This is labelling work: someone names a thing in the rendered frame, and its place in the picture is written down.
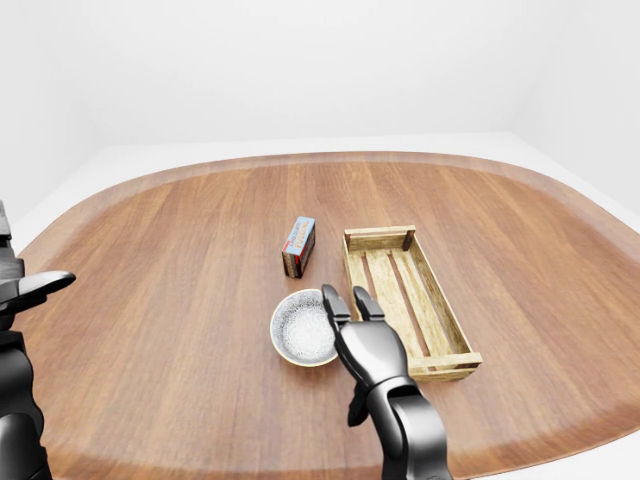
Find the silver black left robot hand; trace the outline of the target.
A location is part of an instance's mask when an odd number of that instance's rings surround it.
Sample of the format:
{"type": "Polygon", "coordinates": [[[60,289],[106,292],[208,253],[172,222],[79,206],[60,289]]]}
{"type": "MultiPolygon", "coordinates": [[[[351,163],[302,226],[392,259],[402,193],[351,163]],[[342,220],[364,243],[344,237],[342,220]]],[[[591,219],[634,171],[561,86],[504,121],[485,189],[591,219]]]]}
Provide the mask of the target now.
{"type": "Polygon", "coordinates": [[[25,274],[25,264],[11,246],[11,230],[0,200],[0,331],[9,330],[15,315],[44,303],[47,296],[76,280],[68,271],[25,274]]]}

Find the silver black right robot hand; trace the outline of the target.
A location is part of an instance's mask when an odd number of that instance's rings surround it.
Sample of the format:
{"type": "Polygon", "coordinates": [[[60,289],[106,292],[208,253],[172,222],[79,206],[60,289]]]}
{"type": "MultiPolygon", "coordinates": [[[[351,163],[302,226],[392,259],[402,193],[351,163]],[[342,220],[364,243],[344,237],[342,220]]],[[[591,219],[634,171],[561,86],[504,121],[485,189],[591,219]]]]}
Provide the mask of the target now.
{"type": "Polygon", "coordinates": [[[408,372],[405,348],[396,331],[386,323],[384,312],[368,292],[356,287],[362,319],[354,321],[346,302],[336,289],[321,288],[334,346],[343,365],[356,381],[349,405],[348,425],[353,427],[368,417],[376,426],[392,431],[398,428],[388,400],[388,391],[413,386],[408,372]]]}

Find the wooden slat tray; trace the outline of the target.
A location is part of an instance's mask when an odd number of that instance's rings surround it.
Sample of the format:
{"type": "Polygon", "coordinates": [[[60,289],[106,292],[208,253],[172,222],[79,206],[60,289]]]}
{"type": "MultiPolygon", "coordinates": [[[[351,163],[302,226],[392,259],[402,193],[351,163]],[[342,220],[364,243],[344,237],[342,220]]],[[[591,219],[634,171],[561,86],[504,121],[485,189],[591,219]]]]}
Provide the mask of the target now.
{"type": "Polygon", "coordinates": [[[413,225],[346,229],[348,283],[381,306],[419,381],[462,380],[483,362],[464,334],[413,225]]]}

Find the black speckled bowl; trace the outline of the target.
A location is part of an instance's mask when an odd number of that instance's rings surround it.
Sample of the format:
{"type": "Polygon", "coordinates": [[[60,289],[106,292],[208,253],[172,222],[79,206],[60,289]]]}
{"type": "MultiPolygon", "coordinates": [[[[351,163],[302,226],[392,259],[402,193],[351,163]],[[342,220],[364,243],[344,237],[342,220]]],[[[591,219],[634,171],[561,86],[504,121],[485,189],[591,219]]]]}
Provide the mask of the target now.
{"type": "Polygon", "coordinates": [[[338,356],[318,289],[303,289],[285,297],[271,317],[270,336],[278,354],[294,365],[322,366],[338,356]]]}

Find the blue printed food box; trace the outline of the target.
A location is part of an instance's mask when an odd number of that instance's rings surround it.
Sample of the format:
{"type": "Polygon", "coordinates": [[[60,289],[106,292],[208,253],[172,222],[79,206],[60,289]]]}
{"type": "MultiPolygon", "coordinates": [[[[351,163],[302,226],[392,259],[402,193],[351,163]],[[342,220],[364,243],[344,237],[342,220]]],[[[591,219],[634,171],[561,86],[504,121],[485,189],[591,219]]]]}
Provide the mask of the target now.
{"type": "Polygon", "coordinates": [[[282,248],[285,275],[302,278],[315,246],[315,220],[299,216],[282,248]]]}

